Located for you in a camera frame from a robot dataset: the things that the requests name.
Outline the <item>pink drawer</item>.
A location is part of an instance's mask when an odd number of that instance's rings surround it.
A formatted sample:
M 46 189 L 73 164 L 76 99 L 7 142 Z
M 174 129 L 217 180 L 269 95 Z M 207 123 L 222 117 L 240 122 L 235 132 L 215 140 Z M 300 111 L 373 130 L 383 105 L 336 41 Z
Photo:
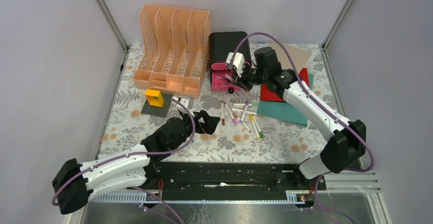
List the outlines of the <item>pink drawer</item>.
M 228 70 L 229 63 L 227 62 L 214 62 L 210 65 L 212 71 Z
M 223 70 L 223 71 L 213 71 L 211 74 L 211 90 L 212 91 L 227 91 L 229 94 L 233 94 L 235 91 L 243 91 L 243 90 L 228 90 L 224 84 L 226 81 L 218 80 L 215 77 L 221 76 L 224 77 L 225 74 L 230 74 L 232 76 L 232 71 Z

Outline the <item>pink top drawer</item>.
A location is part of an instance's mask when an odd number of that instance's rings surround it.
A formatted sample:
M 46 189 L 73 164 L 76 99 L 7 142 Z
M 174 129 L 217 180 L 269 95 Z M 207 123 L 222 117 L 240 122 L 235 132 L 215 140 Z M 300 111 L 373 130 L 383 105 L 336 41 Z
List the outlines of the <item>pink top drawer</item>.
M 212 71 L 228 70 L 229 63 L 227 62 L 214 62 L 210 65 Z

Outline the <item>black drawer cabinet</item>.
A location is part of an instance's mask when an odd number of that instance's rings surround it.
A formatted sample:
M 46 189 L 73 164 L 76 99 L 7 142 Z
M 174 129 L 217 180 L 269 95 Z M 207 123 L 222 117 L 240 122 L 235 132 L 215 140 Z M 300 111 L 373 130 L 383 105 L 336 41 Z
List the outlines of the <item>black drawer cabinet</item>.
M 247 36 L 244 31 L 214 32 L 209 35 L 209 63 L 225 62 L 230 52 Z

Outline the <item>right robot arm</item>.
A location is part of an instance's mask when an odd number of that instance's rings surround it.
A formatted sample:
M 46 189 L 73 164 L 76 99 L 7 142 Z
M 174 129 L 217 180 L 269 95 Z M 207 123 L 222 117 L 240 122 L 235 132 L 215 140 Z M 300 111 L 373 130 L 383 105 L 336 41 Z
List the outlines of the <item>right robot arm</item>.
M 319 130 L 327 144 L 322 151 L 300 163 L 293 183 L 306 189 L 313 178 L 328 172 L 339 173 L 366 153 L 366 127 L 360 120 L 350 121 L 319 99 L 292 69 L 282 69 L 271 47 L 254 53 L 256 65 L 248 64 L 243 54 L 229 53 L 226 59 L 233 83 L 250 90 L 254 85 L 267 89 L 299 110 Z

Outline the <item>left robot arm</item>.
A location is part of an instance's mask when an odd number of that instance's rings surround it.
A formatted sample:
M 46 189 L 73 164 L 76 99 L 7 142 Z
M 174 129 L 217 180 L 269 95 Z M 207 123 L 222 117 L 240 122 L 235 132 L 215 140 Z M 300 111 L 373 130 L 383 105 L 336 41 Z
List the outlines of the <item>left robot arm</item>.
M 133 147 L 103 160 L 66 161 L 52 181 L 52 205 L 61 214 L 83 208 L 96 196 L 123 188 L 154 188 L 160 179 L 156 163 L 191 143 L 196 134 L 212 135 L 219 122 L 206 111 L 180 113 Z

